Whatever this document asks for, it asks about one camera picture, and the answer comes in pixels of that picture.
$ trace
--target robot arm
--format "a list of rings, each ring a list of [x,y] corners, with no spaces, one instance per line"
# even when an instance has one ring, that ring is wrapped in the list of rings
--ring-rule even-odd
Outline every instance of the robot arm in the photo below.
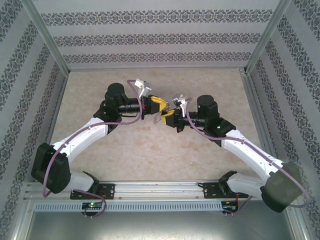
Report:
[[[186,117],[188,99],[178,94],[173,96],[172,101],[176,108],[163,111],[161,119],[166,125],[176,128],[180,133],[185,126],[191,126]],[[206,136],[220,138],[211,141],[238,156],[259,175],[259,178],[250,177],[236,171],[229,171],[219,179],[219,188],[223,193],[244,193],[262,198],[266,205],[276,212],[282,212],[301,195],[302,191],[298,186],[274,165],[301,183],[298,166],[293,162],[284,163],[276,159],[246,139],[233,124],[220,117],[218,104],[212,96],[200,96],[197,99],[197,112],[189,112],[189,116],[193,125],[197,129],[201,129],[200,131]],[[255,150],[270,161],[267,161]]]
[[[135,85],[139,88],[142,119],[145,115],[161,112],[167,106],[167,102],[160,97],[150,95],[151,88],[148,82],[137,79]],[[47,178],[46,187],[54,194],[64,189],[77,189],[95,194],[99,180],[87,172],[71,172],[70,164],[84,149],[111,133],[118,126],[104,123],[120,123],[124,117],[123,114],[140,112],[138,99],[127,98],[124,86],[120,83],[111,84],[104,98],[99,110],[83,127],[53,145],[43,143],[38,147],[31,175],[43,184],[53,154],[63,146],[56,155]]]

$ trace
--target purple cable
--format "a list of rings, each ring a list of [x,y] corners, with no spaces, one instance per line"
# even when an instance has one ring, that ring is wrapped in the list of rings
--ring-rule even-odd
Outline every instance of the purple cable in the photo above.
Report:
[[[201,132],[192,122],[190,115],[189,115],[189,111],[188,111],[188,107],[189,107],[189,103],[192,101],[191,98],[188,99],[188,101],[186,102],[186,117],[188,118],[188,121],[190,123],[190,126],[197,132],[199,133],[201,136],[204,136],[205,138],[209,139],[209,140],[213,140],[213,141],[217,141],[217,140],[232,140],[232,141],[236,141],[236,142],[241,142],[242,144],[247,145],[249,148],[251,148],[255,153],[257,153],[258,155],[260,155],[262,158],[264,158],[268,163],[270,163],[271,165],[273,165],[274,167],[276,167],[279,171],[281,171],[284,175],[286,175],[292,182],[294,182],[295,185],[297,185],[297,187],[303,192],[303,195],[305,197],[305,203],[302,205],[294,205],[291,204],[289,205],[289,207],[293,207],[293,208],[305,208],[306,206],[308,206],[311,203],[311,199],[309,194],[307,193],[307,191],[304,189],[304,187],[294,178],[292,177],[289,173],[287,173],[285,170],[283,170],[280,166],[278,166],[277,164],[275,164],[272,160],[270,160],[268,157],[266,157],[265,155],[263,155],[258,149],[256,149],[254,146],[252,146],[250,143],[248,142],[244,142],[241,139],[238,138],[234,138],[234,137],[213,137],[213,136],[208,136],[205,133]]]
[[[247,200],[245,200],[244,204],[243,204],[243,205],[238,209],[238,211],[236,211],[236,212],[232,212],[232,211],[227,210],[227,209],[223,209],[223,211],[231,214],[231,216],[236,215],[236,214],[238,214],[241,210],[243,210],[243,209],[248,205],[249,201],[250,201],[252,198],[253,198],[253,196],[249,196],[249,197],[247,198]]]
[[[106,208],[107,208],[107,202],[106,202],[106,200],[105,200],[102,196],[99,196],[99,195],[94,194],[94,193],[91,193],[91,192],[82,191],[82,190],[75,190],[75,191],[77,191],[77,192],[79,192],[79,193],[82,193],[82,194],[87,194],[87,195],[91,195],[91,196],[100,198],[100,199],[101,199],[101,203],[102,203],[102,201],[103,201],[103,203],[104,203],[103,209],[102,209],[100,212],[98,212],[97,214],[93,215],[93,216],[88,216],[88,215],[87,215],[87,210],[90,209],[90,208],[85,208],[85,209],[84,209],[84,213],[83,213],[83,215],[84,215],[85,218],[93,219],[93,218],[96,218],[96,217],[98,217],[98,216],[100,216],[101,214],[104,213],[104,211],[105,211]]]
[[[65,141],[64,144],[62,144],[57,150],[56,152],[53,154],[49,164],[48,164],[48,167],[46,168],[46,171],[45,171],[45,175],[44,175],[44,180],[43,180],[43,188],[42,188],[42,195],[44,198],[48,197],[49,194],[51,193],[51,191],[49,191],[48,193],[46,193],[46,187],[47,187],[47,182],[48,182],[48,177],[49,177],[49,172],[50,172],[50,169],[51,169],[51,166],[52,164],[54,163],[55,161],[55,158],[56,156],[60,153],[60,151],[65,148],[67,146],[67,144],[69,144],[72,139],[74,139],[76,136],[78,136],[80,133],[90,129],[90,128],[94,128],[96,126],[100,126],[100,125],[130,125],[130,124],[134,124],[136,122],[138,122],[141,117],[142,117],[142,103],[141,103],[141,100],[140,100],[140,97],[139,97],[139,94],[137,92],[137,90],[135,89],[135,87],[131,84],[131,83],[134,83],[136,80],[127,80],[126,82],[130,85],[131,89],[133,90],[136,98],[138,99],[138,103],[139,103],[139,107],[140,107],[140,111],[139,111],[139,116],[133,120],[133,121],[130,121],[130,122],[100,122],[100,123],[96,123],[96,124],[92,124],[90,126],[86,126],[84,127],[83,129],[77,131],[75,134],[73,134],[71,137],[68,138],[67,141]],[[103,199],[104,201],[104,207],[103,207],[103,210],[100,211],[99,213],[97,213],[95,216],[92,216],[92,217],[96,217],[96,216],[99,216],[100,214],[102,214],[106,207],[107,207],[107,203],[105,201],[105,199],[97,194],[94,194],[94,193],[90,193],[90,192],[86,192],[86,191],[82,191],[82,190],[76,190],[74,189],[75,191],[77,192],[80,192],[80,193],[83,193],[83,194],[88,194],[88,195],[91,195],[91,196],[94,196],[94,197],[97,197],[97,198],[100,198],[100,199]]]

